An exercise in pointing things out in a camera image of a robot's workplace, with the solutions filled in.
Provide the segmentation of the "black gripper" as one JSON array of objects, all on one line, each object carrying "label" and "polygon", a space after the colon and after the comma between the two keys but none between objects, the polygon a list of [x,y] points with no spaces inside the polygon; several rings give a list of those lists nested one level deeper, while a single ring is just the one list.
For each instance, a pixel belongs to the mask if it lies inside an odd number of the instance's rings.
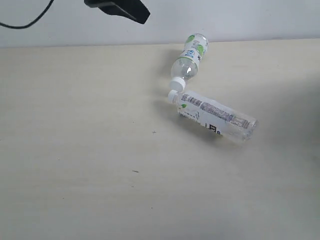
[{"label": "black gripper", "polygon": [[142,25],[151,14],[141,0],[84,0],[84,3],[107,15],[125,17]]}]

